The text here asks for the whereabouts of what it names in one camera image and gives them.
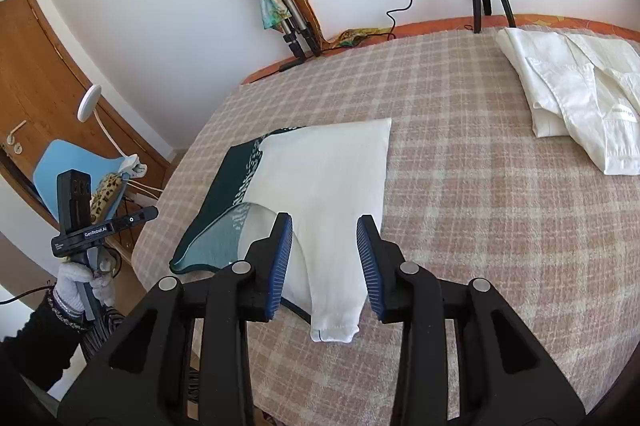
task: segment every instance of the bed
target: bed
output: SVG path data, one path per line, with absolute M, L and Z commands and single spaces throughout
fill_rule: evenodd
M 527 20 L 537 30 L 623 34 L 640 50 L 640 34 L 619 28 Z M 133 266 L 145 288 L 170 274 L 230 146 L 285 126 L 391 117 L 383 238 L 440 278 L 491 280 L 591 409 L 640 340 L 640 183 L 605 177 L 570 138 L 534 138 L 497 30 L 399 38 L 240 86 L 143 229 Z M 360 328 L 353 343 L 338 345 L 312 343 L 308 325 L 284 308 L 270 324 L 249 324 L 256 406 L 289 426 L 388 424 L 401 329 L 380 325 L 368 304 Z M 199 337 L 196 326 L 196 349 Z M 452 384 L 452 416 L 457 406 Z

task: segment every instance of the person's arm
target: person's arm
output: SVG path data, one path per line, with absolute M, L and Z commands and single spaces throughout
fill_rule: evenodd
M 85 330 L 82 323 L 68 317 L 49 290 L 24 328 L 3 345 L 22 376 L 49 390 L 69 368 Z

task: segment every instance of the gloved hand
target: gloved hand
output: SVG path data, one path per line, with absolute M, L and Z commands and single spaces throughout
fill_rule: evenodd
M 56 303 L 71 318 L 80 318 L 84 313 L 84 305 L 78 292 L 76 282 L 89 283 L 94 289 L 97 300 L 107 306 L 115 304 L 115 287 L 111 275 L 111 259 L 104 258 L 100 262 L 100 271 L 96 274 L 87 266 L 75 262 L 65 262 L 58 270 L 58 281 L 53 289 Z

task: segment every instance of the clothing label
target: clothing label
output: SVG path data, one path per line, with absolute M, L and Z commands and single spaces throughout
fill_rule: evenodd
M 615 105 L 609 112 L 607 119 L 621 119 L 629 122 L 638 122 L 634 111 L 624 104 Z

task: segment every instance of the silver screw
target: silver screw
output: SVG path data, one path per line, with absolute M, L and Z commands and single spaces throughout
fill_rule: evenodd
M 474 289 L 478 292 L 489 292 L 491 284 L 484 278 L 476 278 L 474 280 Z
M 420 267 L 418 267 L 418 264 L 414 262 L 404 262 L 401 263 L 400 270 L 405 274 L 416 274 L 420 271 Z
M 158 287 L 161 291 L 171 291 L 172 289 L 175 289 L 176 285 L 178 285 L 177 279 L 173 276 L 165 276 L 160 280 Z
M 245 262 L 244 260 L 242 262 L 236 262 L 235 264 L 233 264 L 231 270 L 236 274 L 247 274 L 249 271 L 251 271 L 251 264 L 249 262 Z

